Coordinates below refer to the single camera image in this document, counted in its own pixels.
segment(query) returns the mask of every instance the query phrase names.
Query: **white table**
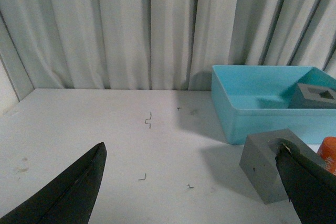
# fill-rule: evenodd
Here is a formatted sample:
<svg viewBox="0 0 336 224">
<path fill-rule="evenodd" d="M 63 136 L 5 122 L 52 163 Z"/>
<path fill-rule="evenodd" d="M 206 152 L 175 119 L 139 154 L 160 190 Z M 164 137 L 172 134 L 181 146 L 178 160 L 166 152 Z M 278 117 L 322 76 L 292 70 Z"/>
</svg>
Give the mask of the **white table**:
<svg viewBox="0 0 336 224">
<path fill-rule="evenodd" d="M 105 142 L 91 224 L 300 223 L 289 201 L 261 201 L 210 92 L 36 89 L 0 118 L 0 142 L 0 216 Z"/>
</svg>

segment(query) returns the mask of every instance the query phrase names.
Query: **light blue plastic bin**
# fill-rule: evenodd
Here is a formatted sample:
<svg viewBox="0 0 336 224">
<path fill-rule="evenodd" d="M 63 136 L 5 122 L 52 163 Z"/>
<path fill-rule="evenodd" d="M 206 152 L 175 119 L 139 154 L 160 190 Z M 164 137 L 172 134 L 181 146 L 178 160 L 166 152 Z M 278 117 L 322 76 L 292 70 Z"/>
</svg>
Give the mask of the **light blue plastic bin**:
<svg viewBox="0 0 336 224">
<path fill-rule="evenodd" d="M 297 82 L 336 89 L 314 67 L 213 66 L 211 95 L 227 141 L 244 144 L 248 134 L 285 128 L 306 144 L 336 136 L 336 109 L 287 109 Z"/>
</svg>

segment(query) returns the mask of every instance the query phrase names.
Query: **orange object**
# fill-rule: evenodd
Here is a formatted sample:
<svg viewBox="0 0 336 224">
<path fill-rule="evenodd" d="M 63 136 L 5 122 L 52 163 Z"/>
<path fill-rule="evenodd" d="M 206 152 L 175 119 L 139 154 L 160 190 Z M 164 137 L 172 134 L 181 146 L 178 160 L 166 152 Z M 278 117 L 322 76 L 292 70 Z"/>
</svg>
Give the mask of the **orange object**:
<svg viewBox="0 0 336 224">
<path fill-rule="evenodd" d="M 317 151 L 325 161 L 325 169 L 336 175 L 336 137 L 326 137 Z"/>
</svg>

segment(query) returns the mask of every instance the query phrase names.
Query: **gray block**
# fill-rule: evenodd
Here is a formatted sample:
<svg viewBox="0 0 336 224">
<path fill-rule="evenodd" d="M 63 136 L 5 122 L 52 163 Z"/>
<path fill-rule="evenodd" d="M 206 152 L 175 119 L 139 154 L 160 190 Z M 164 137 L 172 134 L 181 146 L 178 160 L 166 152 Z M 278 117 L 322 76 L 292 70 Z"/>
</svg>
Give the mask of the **gray block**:
<svg viewBox="0 0 336 224">
<path fill-rule="evenodd" d="M 324 160 L 289 129 L 247 135 L 240 167 L 265 204 L 288 200 L 276 168 L 275 156 L 281 142 L 324 167 Z"/>
<path fill-rule="evenodd" d="M 336 109 L 336 92 L 330 88 L 298 83 L 289 109 Z"/>
</svg>

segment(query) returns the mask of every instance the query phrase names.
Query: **white curtain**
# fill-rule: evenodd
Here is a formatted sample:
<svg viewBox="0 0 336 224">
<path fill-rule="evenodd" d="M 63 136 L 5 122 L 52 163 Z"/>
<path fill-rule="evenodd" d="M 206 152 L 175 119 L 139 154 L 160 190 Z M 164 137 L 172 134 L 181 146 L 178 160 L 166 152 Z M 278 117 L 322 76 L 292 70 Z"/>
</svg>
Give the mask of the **white curtain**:
<svg viewBox="0 0 336 224">
<path fill-rule="evenodd" d="M 0 11 L 34 88 L 209 90 L 216 64 L 336 77 L 336 0 L 0 0 Z"/>
</svg>

